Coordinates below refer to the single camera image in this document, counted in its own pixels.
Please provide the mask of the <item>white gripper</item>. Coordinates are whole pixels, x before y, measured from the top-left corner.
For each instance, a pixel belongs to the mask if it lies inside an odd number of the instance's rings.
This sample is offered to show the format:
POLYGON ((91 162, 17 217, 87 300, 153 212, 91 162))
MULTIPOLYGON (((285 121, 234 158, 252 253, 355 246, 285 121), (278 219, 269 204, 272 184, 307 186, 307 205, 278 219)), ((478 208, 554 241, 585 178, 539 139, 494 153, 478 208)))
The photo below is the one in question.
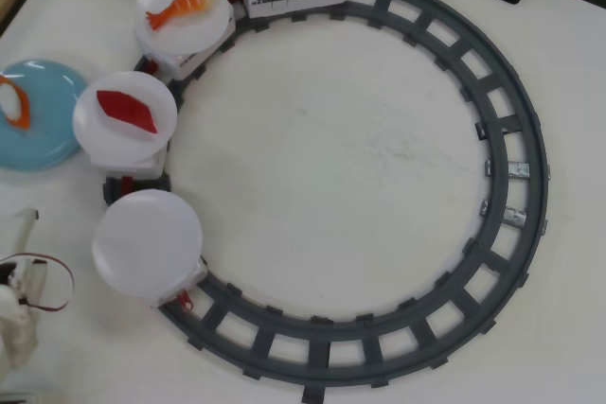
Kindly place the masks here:
POLYGON ((42 296, 47 276, 48 261, 39 255, 17 255, 25 251, 39 212, 26 208, 10 218, 8 255, 1 260, 1 308, 45 309, 42 296))

